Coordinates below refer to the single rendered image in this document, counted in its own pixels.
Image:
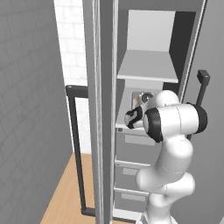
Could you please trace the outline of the clear container with vegetables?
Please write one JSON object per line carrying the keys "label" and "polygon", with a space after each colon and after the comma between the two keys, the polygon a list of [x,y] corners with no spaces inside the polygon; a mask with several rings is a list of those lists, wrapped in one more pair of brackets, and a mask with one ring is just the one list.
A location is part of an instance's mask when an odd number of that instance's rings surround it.
{"label": "clear container with vegetables", "polygon": [[152,92],[133,92],[131,96],[131,107],[134,109],[147,102],[153,96]]}

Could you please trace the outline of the grey fridge door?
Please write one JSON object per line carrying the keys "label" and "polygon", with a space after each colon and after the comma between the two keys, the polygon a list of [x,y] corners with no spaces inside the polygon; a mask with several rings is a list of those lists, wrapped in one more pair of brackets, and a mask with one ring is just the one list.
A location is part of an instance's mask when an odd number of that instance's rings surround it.
{"label": "grey fridge door", "polygon": [[207,0],[185,102],[197,100],[200,69],[211,76],[202,101],[208,125],[191,139],[188,172],[194,176],[195,191],[172,205],[178,224],[220,224],[224,217],[224,0]]}

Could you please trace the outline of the pale grey freezer shelf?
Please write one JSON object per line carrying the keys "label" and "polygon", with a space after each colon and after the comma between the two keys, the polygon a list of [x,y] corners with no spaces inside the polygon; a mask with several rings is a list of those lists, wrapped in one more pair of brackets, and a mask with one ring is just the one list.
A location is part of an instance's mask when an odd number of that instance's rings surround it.
{"label": "pale grey freezer shelf", "polygon": [[178,83],[168,52],[127,50],[120,66],[118,79]]}
{"label": "pale grey freezer shelf", "polygon": [[131,135],[138,135],[138,136],[146,135],[143,127],[136,128],[136,129],[129,129],[125,125],[125,122],[124,122],[125,114],[129,110],[133,109],[133,100],[136,99],[139,95],[143,95],[145,93],[150,93],[152,95],[152,92],[147,89],[126,87],[123,90],[122,99],[121,99],[120,107],[118,110],[118,115],[117,115],[116,122],[115,122],[115,127],[117,129],[122,129],[123,133],[131,134]]}

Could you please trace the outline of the grey freezer cabinet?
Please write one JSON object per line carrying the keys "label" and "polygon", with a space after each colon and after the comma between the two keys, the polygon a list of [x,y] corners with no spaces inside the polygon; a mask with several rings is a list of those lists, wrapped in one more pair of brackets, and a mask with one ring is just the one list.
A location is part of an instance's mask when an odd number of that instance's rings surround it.
{"label": "grey freezer cabinet", "polygon": [[[183,101],[186,83],[193,61],[200,14],[206,0],[113,0],[112,38],[112,174],[113,217],[135,222],[143,212],[115,208],[116,118],[125,88],[150,90],[154,95],[163,90],[174,92]],[[117,75],[127,50],[168,52],[178,83],[153,80],[125,80]]]}

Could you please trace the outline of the grey open freezer door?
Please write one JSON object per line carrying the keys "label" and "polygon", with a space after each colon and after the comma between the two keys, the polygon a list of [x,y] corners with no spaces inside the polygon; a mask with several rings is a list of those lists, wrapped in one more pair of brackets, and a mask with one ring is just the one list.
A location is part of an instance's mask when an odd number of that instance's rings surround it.
{"label": "grey open freezer door", "polygon": [[113,0],[82,0],[96,224],[112,224]]}

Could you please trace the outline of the grey freezer drawer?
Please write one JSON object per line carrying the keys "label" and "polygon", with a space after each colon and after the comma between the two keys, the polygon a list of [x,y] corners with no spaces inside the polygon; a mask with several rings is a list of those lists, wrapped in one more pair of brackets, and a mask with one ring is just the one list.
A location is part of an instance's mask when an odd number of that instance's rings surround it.
{"label": "grey freezer drawer", "polygon": [[161,150],[161,144],[146,135],[117,131],[115,142],[116,159],[133,163],[151,165],[157,160]]}
{"label": "grey freezer drawer", "polygon": [[122,188],[114,188],[115,208],[133,212],[143,212],[146,208],[149,194]]}
{"label": "grey freezer drawer", "polygon": [[137,191],[135,176],[137,172],[149,167],[149,164],[134,163],[129,161],[115,161],[115,187]]}

